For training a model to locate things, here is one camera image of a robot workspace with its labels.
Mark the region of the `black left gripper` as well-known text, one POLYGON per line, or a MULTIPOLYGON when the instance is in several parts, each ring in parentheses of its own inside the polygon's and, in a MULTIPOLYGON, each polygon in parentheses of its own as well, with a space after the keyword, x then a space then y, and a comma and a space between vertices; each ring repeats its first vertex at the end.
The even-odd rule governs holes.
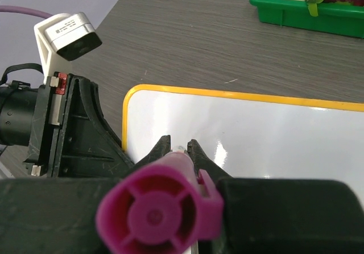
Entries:
POLYGON ((104 119, 98 85, 55 72, 37 90, 27 157, 33 177, 122 177, 133 162, 104 119))

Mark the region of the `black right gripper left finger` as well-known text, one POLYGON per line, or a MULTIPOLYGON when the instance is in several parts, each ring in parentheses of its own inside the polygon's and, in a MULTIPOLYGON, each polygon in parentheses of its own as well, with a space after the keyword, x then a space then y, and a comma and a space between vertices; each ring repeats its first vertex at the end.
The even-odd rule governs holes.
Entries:
POLYGON ((67 142, 52 178, 1 180, 1 252, 107 253, 95 224, 100 201, 123 178, 170 148, 170 136, 162 136, 133 162, 118 144, 67 142))

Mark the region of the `pink-capped whiteboard marker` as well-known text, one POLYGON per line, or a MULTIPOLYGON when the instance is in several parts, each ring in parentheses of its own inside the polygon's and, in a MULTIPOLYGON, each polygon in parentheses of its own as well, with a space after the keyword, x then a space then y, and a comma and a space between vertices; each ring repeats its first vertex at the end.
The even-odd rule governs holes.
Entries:
POLYGON ((100 202, 96 230, 111 253, 183 253, 221 234, 224 201, 206 170, 172 150, 128 175, 100 202))

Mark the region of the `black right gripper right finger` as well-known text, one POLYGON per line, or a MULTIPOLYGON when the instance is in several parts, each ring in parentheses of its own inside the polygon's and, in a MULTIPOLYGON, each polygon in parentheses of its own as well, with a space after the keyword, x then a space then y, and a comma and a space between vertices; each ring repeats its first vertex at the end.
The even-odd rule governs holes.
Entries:
POLYGON ((343 182, 234 178, 196 140, 187 152, 208 172, 225 206, 221 235, 193 253, 362 253, 363 208, 343 182))

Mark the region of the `orange-framed whiteboard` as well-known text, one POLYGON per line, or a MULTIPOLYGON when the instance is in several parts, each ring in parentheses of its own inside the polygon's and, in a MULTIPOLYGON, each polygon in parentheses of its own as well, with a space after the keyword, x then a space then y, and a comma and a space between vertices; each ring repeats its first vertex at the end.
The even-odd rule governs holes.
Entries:
POLYGON ((141 84, 122 105, 122 148, 198 141, 228 174, 334 179, 363 198, 363 104, 141 84))

